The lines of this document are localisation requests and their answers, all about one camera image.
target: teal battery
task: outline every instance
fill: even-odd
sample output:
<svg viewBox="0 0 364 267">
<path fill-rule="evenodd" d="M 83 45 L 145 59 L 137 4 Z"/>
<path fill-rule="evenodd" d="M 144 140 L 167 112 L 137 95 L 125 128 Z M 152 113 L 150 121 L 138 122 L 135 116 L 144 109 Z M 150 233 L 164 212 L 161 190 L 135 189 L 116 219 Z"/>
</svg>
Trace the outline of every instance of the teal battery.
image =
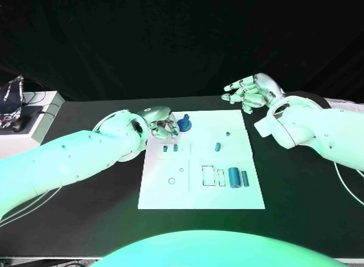
<svg viewBox="0 0 364 267">
<path fill-rule="evenodd" d="M 247 174 L 246 174 L 246 171 L 242 171 L 240 174 L 242 174 L 243 186 L 249 186 L 249 181 L 247 181 Z"/>
<path fill-rule="evenodd" d="M 229 182 L 230 182 L 230 187 L 232 188 L 239 188 L 240 187 L 240 172 L 239 168 L 229 168 Z"/>
</svg>

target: black table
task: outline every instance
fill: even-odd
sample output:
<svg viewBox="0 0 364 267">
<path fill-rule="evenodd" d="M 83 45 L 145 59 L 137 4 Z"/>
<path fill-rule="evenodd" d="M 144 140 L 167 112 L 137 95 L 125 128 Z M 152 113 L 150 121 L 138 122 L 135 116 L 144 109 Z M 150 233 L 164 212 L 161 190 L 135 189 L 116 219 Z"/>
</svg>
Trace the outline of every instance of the black table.
<svg viewBox="0 0 364 267">
<path fill-rule="evenodd" d="M 232 110 L 219 96 L 66 102 L 44 142 L 90 130 L 112 112 L 167 105 L 173 111 Z M 253 123 L 266 108 L 243 114 L 265 210 L 138 210 L 144 152 L 62 188 L 31 214 L 0 229 L 0 257 L 103 257 L 132 242 L 183 230 L 227 230 L 295 243 L 334 258 L 364 258 L 364 206 L 345 191 L 332 163 L 311 148 L 282 148 Z M 89 157 L 98 157 L 89 151 Z M 340 166 L 364 201 L 364 179 Z"/>
</svg>

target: white sheet of paper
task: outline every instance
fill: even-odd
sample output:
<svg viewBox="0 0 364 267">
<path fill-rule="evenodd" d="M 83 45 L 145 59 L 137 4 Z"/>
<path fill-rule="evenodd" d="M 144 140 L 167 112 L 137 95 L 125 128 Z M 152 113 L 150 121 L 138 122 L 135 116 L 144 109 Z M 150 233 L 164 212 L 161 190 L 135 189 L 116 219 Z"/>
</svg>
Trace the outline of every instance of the white sheet of paper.
<svg viewBox="0 0 364 267">
<path fill-rule="evenodd" d="M 174 112 L 177 120 L 184 114 L 191 129 L 178 132 L 175 139 L 158 140 L 150 134 L 138 209 L 265 209 L 240 110 Z M 239 188 L 230 188 L 230 167 L 239 168 Z"/>
</svg>

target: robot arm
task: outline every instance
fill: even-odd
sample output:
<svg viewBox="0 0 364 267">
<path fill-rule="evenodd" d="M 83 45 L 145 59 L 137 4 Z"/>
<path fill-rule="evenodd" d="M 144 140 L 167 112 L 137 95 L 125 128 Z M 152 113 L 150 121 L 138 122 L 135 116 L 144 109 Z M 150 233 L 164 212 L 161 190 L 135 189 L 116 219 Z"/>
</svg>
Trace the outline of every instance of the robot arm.
<svg viewBox="0 0 364 267">
<path fill-rule="evenodd" d="M 272 134 L 286 149 L 309 146 L 325 159 L 364 171 L 364 113 L 322 109 L 308 98 L 286 96 L 262 73 L 232 83 L 224 91 L 232 88 L 239 88 L 236 94 L 224 94 L 222 99 L 242 101 L 246 113 L 252 107 L 269 107 L 266 117 L 255 123 L 262 137 Z"/>
<path fill-rule="evenodd" d="M 79 131 L 36 149 L 0 160 L 0 218 L 23 202 L 128 161 L 145 149 L 148 129 L 158 139 L 173 138 L 178 126 L 168 107 L 148 108 L 141 116 L 112 113 L 92 131 Z"/>
</svg>

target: black curtain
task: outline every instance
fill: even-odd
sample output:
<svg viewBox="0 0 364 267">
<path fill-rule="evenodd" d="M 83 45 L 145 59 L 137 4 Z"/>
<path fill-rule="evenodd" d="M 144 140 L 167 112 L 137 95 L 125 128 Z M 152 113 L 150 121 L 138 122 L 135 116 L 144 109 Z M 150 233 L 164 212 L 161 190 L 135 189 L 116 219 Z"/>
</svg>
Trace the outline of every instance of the black curtain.
<svg viewBox="0 0 364 267">
<path fill-rule="evenodd" d="M 258 72 L 364 102 L 364 1 L 0 1 L 0 85 L 23 74 L 76 101 L 203 96 Z"/>
</svg>

